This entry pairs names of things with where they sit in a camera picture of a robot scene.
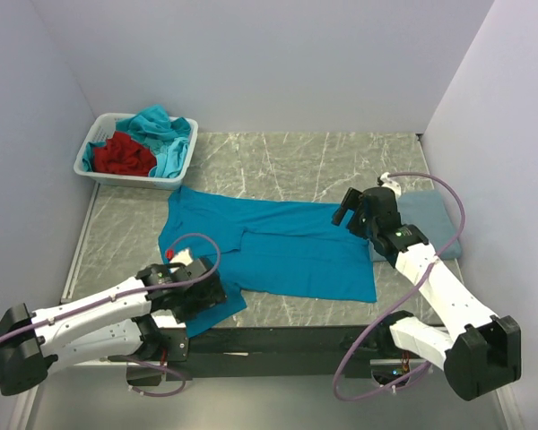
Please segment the bright blue t shirt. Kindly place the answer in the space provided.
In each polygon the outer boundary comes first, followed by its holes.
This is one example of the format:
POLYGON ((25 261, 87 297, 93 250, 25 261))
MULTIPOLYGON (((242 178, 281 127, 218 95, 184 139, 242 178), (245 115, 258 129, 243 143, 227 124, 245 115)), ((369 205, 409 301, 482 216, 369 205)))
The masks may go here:
POLYGON ((336 227, 334 203, 273 202, 200 193, 182 186, 168 199, 161 257, 188 249, 219 264, 227 294, 187 323, 195 337, 245 309, 244 290, 374 303, 367 241, 336 227))

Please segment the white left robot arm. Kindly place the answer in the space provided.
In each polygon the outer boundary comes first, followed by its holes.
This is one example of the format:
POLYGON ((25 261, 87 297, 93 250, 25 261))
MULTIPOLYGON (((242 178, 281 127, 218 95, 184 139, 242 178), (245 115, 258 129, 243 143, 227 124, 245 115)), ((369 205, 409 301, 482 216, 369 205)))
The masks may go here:
POLYGON ((184 359, 187 322, 227 295, 207 258, 151 264, 113 288, 36 311, 24 304, 0 321, 0 392, 13 396, 50 374, 97 358, 184 359))

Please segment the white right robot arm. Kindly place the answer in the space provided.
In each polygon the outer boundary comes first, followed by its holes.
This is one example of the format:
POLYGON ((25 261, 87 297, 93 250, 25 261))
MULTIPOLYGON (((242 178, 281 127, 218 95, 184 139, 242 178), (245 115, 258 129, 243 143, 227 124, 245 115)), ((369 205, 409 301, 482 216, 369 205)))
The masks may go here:
POLYGON ((376 347, 385 357, 407 350, 441 369, 463 400, 473 400, 520 379, 521 329, 481 303, 438 257, 433 244, 397 209, 397 192, 386 186, 349 189, 332 222, 347 212, 348 230, 367 239, 401 275, 417 286, 443 322, 440 331, 405 311, 381 317, 376 347))

